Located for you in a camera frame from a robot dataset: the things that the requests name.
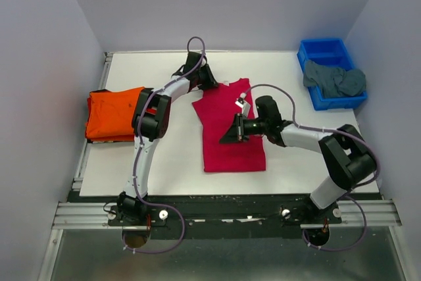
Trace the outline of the aluminium frame rail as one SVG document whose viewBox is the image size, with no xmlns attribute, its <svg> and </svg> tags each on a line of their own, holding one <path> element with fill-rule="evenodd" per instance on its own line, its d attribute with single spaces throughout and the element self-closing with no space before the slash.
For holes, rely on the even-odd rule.
<svg viewBox="0 0 421 281">
<path fill-rule="evenodd" d="M 265 172 L 205 174 L 195 91 L 172 107 L 170 126 L 153 157 L 149 195 L 307 194 L 325 177 L 322 157 L 265 143 Z M 400 223 L 375 184 L 341 201 L 329 224 L 325 253 L 303 240 L 155 240 L 108 224 L 109 207 L 132 171 L 130 144 L 84 147 L 68 199 L 60 203 L 41 272 L 42 280 L 403 280 L 390 226 Z"/>
</svg>

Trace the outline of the blue plastic bin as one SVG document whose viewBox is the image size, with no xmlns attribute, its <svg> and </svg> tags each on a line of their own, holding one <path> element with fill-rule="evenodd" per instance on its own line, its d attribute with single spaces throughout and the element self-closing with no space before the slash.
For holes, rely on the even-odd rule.
<svg viewBox="0 0 421 281">
<path fill-rule="evenodd" d="M 368 98 L 366 76 L 342 39 L 304 39 L 297 58 L 315 110 L 356 109 Z"/>
</svg>

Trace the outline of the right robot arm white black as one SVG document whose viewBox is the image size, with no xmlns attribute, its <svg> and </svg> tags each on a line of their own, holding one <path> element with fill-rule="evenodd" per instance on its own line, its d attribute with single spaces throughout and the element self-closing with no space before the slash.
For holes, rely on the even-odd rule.
<svg viewBox="0 0 421 281">
<path fill-rule="evenodd" d="M 234 115 L 232 125 L 219 143 L 242 143 L 250 136 L 263 135 L 280 147 L 297 147 L 321 154 L 328 176 L 303 205 L 307 221 L 319 222 L 326 216 L 328 207 L 376 171 L 374 155 L 354 126 L 345 124 L 331 132 L 306 130 L 284 120 L 277 103 L 268 95 L 257 98 L 255 105 L 258 116 Z"/>
</svg>

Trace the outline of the magenta t shirt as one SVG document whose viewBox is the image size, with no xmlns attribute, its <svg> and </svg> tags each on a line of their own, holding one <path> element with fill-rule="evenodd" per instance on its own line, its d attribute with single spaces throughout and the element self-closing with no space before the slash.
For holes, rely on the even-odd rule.
<svg viewBox="0 0 421 281">
<path fill-rule="evenodd" d="M 252 136 L 243 143 L 220 143 L 229 130 L 234 115 L 240 112 L 235 101 L 250 88 L 248 78 L 220 84 L 204 91 L 192 106 L 202 124 L 203 164 L 207 173 L 261 172 L 266 170 L 262 138 Z"/>
</svg>

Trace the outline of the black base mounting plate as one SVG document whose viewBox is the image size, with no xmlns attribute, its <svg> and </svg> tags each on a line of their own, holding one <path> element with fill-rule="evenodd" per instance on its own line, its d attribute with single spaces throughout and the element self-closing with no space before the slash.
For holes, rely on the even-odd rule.
<svg viewBox="0 0 421 281">
<path fill-rule="evenodd" d="M 339 224 L 333 203 L 320 211 L 307 194 L 150 195 L 146 204 L 120 196 L 108 224 L 155 240 L 298 239 L 301 230 Z"/>
</svg>

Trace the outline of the grey t shirt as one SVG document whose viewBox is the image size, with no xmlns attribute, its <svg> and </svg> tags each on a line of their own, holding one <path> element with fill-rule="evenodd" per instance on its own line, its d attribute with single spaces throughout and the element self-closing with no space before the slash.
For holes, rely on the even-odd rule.
<svg viewBox="0 0 421 281">
<path fill-rule="evenodd" d="M 324 66 L 314 61 L 305 63 L 303 85 L 318 87 L 323 98 L 356 97 L 366 90 L 366 76 L 357 68 Z"/>
</svg>

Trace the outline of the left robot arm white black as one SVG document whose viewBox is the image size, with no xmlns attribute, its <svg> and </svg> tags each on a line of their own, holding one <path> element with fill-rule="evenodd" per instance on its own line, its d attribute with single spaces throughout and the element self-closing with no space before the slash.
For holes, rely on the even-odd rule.
<svg viewBox="0 0 421 281">
<path fill-rule="evenodd" d="M 217 88 L 204 52 L 188 52 L 187 59 L 161 88 L 145 88 L 139 94 L 132 128 L 134 129 L 134 165 L 131 179 L 117 199 L 117 211 L 130 224 L 145 220 L 148 178 L 157 145 L 168 130 L 171 105 L 194 88 Z"/>
</svg>

